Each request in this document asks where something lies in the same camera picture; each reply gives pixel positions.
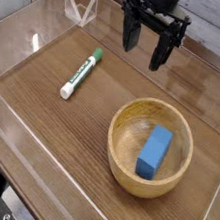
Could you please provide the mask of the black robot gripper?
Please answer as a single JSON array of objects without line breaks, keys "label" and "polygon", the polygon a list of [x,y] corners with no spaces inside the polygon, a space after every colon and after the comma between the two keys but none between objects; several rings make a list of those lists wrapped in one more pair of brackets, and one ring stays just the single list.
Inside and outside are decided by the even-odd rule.
[{"label": "black robot gripper", "polygon": [[152,72],[167,62],[173,46],[181,46],[186,29],[192,23],[190,16],[178,4],[179,0],[125,0],[122,5],[125,52],[137,45],[142,24],[160,34],[149,64]]}]

